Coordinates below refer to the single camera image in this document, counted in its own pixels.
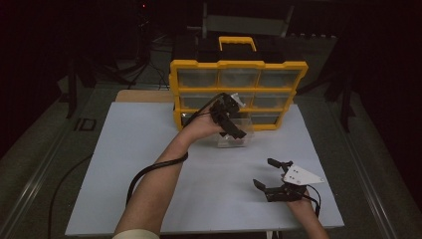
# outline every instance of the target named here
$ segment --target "human arm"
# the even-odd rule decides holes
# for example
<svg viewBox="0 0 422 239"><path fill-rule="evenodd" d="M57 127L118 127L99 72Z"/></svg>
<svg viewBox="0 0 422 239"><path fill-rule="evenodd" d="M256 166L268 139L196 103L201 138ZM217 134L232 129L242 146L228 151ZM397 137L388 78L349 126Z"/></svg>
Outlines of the human arm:
<svg viewBox="0 0 422 239"><path fill-rule="evenodd" d="M287 202L296 219L307 231L310 239L327 239L328 234L320 224L314 212L313 205L309 199L302 198L298 201Z"/></svg>
<svg viewBox="0 0 422 239"><path fill-rule="evenodd" d="M222 130L206 114L207 110L204 113L177 134L155 163L180 158L197 139ZM178 163L145 174L127 203L114 234L144 229L159 235L181 168L182 163Z"/></svg>

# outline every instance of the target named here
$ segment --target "clear plastic container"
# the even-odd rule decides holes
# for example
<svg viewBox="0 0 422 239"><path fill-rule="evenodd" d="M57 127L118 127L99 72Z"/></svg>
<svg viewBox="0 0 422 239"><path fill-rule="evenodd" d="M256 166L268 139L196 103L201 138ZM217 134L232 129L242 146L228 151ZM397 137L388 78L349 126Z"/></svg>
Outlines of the clear plastic container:
<svg viewBox="0 0 422 239"><path fill-rule="evenodd" d="M283 108L290 93L255 93L253 108L273 109Z"/></svg>
<svg viewBox="0 0 422 239"><path fill-rule="evenodd" d="M177 79L179 88L216 87L218 70L179 69Z"/></svg>
<svg viewBox="0 0 422 239"><path fill-rule="evenodd" d="M254 87L259 74L258 69L229 68L220 71L220 87Z"/></svg>
<svg viewBox="0 0 422 239"><path fill-rule="evenodd" d="M251 143L254 137L254 129L251 119L231 119L240 130L244 131L246 135L243 138L234 138L229 134L221 136L217 134L217 147L243 147Z"/></svg>
<svg viewBox="0 0 422 239"><path fill-rule="evenodd" d="M182 109L201 109L218 93L180 93Z"/></svg>
<svg viewBox="0 0 422 239"><path fill-rule="evenodd" d="M258 86L263 88L291 88L299 72L294 70L263 70Z"/></svg>
<svg viewBox="0 0 422 239"><path fill-rule="evenodd" d="M251 106L252 98L254 97L254 93L237 93L240 101L245 104L245 108Z"/></svg>
<svg viewBox="0 0 422 239"><path fill-rule="evenodd" d="M252 124L276 124L281 114L280 112L251 113L251 121Z"/></svg>

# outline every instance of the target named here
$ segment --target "organizer drawer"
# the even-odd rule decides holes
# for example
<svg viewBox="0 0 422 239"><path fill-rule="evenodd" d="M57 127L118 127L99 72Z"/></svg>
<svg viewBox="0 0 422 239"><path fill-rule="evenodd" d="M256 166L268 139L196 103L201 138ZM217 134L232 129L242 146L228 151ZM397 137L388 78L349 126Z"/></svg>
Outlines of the organizer drawer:
<svg viewBox="0 0 422 239"><path fill-rule="evenodd" d="M230 68L220 71L220 87L247 88L254 87L259 70L251 68Z"/></svg>
<svg viewBox="0 0 422 239"><path fill-rule="evenodd" d="M180 107L182 109L201 109L217 93L180 93Z"/></svg>
<svg viewBox="0 0 422 239"><path fill-rule="evenodd" d="M280 115L280 112L251 113L251 121L252 124L276 124Z"/></svg>
<svg viewBox="0 0 422 239"><path fill-rule="evenodd" d="M216 87L218 70L213 69L179 69L177 79L179 88Z"/></svg>
<svg viewBox="0 0 422 239"><path fill-rule="evenodd" d="M291 88L300 71L293 70L263 70L258 87Z"/></svg>
<svg viewBox="0 0 422 239"><path fill-rule="evenodd" d="M253 108L283 108L289 93L255 93Z"/></svg>

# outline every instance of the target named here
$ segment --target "white tabletop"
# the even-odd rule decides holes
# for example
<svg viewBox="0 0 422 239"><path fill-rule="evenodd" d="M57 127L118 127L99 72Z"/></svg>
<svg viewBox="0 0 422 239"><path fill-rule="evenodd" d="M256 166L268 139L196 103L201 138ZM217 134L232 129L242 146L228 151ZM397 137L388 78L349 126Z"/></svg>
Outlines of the white tabletop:
<svg viewBox="0 0 422 239"><path fill-rule="evenodd" d="M66 235L110 235L124 209L133 177L151 165L177 134L173 104L113 103ZM294 164L325 179L324 227L343 226L329 178L325 177L301 112L291 105L278 130L256 131L247 147L217 148L212 138L189 149L162 225L163 234L286 230L300 227L283 202L267 202L253 179L281 186L281 170L267 158ZM317 195L310 190L312 197Z"/></svg>

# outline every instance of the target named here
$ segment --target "yellow handle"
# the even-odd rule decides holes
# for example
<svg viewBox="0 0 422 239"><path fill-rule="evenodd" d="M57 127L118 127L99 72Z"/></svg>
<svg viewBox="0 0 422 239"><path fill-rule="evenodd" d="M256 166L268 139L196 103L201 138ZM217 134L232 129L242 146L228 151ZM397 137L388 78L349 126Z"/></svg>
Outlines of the yellow handle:
<svg viewBox="0 0 422 239"><path fill-rule="evenodd" d="M254 40L251 37L219 37L220 51L223 51L223 44L250 44L254 52L257 51Z"/></svg>

